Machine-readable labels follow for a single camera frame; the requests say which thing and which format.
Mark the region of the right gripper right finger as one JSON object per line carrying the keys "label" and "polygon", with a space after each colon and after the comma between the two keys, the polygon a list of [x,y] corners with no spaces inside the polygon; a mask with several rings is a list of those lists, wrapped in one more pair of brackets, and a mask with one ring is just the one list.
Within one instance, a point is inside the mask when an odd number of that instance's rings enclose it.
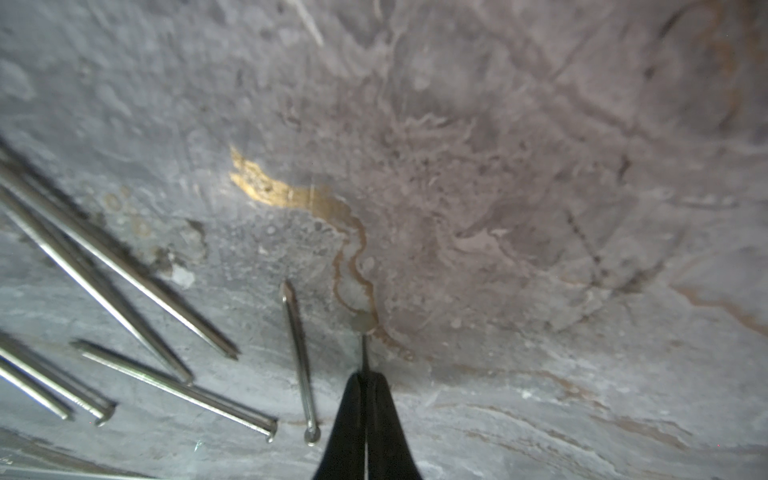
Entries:
{"label": "right gripper right finger", "polygon": [[379,372],[367,375],[365,407],[368,478],[421,480],[389,383]]}

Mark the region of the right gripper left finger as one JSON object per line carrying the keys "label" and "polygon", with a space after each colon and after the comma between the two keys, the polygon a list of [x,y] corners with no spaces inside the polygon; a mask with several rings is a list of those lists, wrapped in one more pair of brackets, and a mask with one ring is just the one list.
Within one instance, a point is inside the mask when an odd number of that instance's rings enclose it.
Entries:
{"label": "right gripper left finger", "polygon": [[360,373],[346,384],[315,480],[365,478],[365,389]]}

